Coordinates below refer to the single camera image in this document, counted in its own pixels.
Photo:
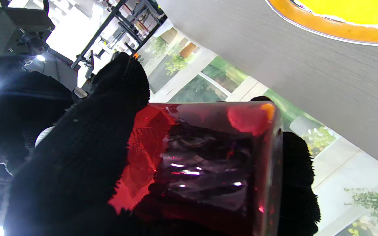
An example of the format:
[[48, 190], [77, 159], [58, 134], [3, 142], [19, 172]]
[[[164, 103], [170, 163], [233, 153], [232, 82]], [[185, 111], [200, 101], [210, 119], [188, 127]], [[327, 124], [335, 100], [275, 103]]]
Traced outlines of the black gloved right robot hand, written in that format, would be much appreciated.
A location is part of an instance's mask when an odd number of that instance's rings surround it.
[[42, 131], [73, 104], [56, 79], [23, 68], [19, 56], [0, 57], [0, 165], [13, 174], [31, 157]]

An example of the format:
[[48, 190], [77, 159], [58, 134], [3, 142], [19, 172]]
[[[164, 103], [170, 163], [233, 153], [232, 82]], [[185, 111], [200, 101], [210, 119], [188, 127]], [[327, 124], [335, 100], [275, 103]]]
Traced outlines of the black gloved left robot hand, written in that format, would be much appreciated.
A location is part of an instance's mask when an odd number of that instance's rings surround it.
[[313, 236], [306, 142], [249, 102], [149, 103], [120, 53], [15, 175], [6, 236]]

